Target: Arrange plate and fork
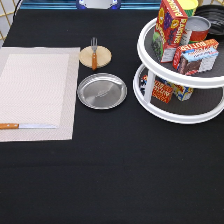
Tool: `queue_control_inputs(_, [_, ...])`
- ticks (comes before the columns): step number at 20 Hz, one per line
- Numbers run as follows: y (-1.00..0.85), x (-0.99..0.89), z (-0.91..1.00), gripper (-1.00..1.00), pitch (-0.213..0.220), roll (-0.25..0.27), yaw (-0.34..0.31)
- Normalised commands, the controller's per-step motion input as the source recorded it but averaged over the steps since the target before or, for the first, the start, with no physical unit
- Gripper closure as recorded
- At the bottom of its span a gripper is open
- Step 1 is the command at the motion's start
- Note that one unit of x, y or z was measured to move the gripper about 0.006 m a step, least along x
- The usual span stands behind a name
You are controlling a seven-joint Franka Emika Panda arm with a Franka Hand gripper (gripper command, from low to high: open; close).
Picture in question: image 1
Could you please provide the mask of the robot base white blue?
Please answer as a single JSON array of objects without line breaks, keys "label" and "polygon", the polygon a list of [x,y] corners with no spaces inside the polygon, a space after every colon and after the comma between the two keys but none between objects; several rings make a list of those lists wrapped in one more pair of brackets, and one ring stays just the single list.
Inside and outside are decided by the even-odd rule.
[{"label": "robot base white blue", "polygon": [[119,9],[121,0],[76,0],[78,9]]}]

